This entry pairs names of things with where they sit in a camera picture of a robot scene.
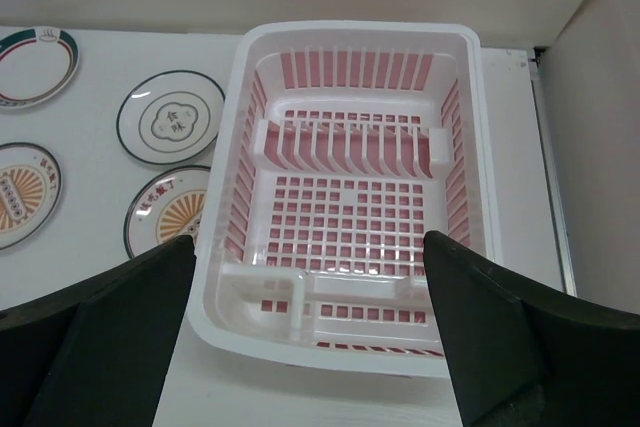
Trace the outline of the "green red rimmed plate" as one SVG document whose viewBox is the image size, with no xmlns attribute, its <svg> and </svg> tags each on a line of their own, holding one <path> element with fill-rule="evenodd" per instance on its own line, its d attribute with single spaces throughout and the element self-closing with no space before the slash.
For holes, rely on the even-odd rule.
<svg viewBox="0 0 640 427">
<path fill-rule="evenodd" d="M 43 103 L 75 75 L 80 50 L 65 30 L 41 26 L 1 39 L 1 107 L 19 109 Z"/>
</svg>

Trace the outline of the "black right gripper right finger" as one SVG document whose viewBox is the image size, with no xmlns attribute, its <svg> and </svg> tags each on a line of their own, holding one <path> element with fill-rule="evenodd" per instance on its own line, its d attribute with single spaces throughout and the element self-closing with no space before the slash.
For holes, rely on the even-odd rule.
<svg viewBox="0 0 640 427">
<path fill-rule="evenodd" d="M 438 231 L 429 295 L 465 426 L 636 426 L 639 317 L 552 289 Z"/>
</svg>

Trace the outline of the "orange sunburst plate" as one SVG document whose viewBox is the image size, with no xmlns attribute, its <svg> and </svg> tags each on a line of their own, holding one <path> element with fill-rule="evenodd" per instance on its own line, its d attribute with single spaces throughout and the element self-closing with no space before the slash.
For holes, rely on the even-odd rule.
<svg viewBox="0 0 640 427">
<path fill-rule="evenodd" d="M 123 225 L 123 241 L 134 258 L 176 236 L 197 242 L 210 169 L 177 167 L 151 179 L 131 202 Z"/>
<path fill-rule="evenodd" d="M 62 195 L 63 174 L 47 149 L 34 143 L 1 145 L 1 249 L 34 235 Z"/>
</svg>

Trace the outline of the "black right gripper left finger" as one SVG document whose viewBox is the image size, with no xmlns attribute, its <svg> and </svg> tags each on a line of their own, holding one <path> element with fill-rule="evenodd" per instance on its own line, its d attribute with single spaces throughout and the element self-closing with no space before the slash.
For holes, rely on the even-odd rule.
<svg viewBox="0 0 640 427">
<path fill-rule="evenodd" d="M 181 235 L 3 310 L 2 425 L 152 425 L 195 263 Z"/>
</svg>

